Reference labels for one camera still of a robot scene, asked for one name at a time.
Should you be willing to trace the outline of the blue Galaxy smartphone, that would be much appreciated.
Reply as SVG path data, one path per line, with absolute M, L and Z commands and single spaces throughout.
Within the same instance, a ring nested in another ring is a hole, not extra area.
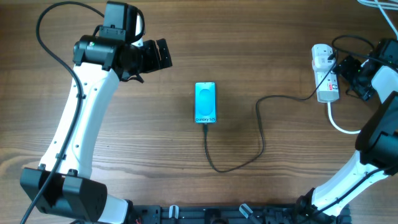
M 215 82 L 195 84 L 195 122 L 216 123 L 216 85 Z

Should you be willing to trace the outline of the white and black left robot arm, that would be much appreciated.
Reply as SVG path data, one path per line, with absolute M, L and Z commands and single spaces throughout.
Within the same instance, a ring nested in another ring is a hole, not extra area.
M 24 168 L 20 184 L 30 209 L 74 223 L 141 223 L 130 200 L 113 197 L 91 179 L 93 152 L 106 109 L 121 82 L 172 66 L 164 39 L 143 40 L 144 15 L 110 1 L 104 21 L 74 45 L 72 84 L 57 131 L 35 169 Z

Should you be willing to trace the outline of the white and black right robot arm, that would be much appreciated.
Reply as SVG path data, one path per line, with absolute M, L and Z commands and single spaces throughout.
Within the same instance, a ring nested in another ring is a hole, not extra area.
M 351 159 L 327 182 L 301 197 L 295 223 L 340 223 L 342 211 L 372 184 L 397 173 L 397 41 L 382 39 L 367 56 L 381 105 L 360 130 Z

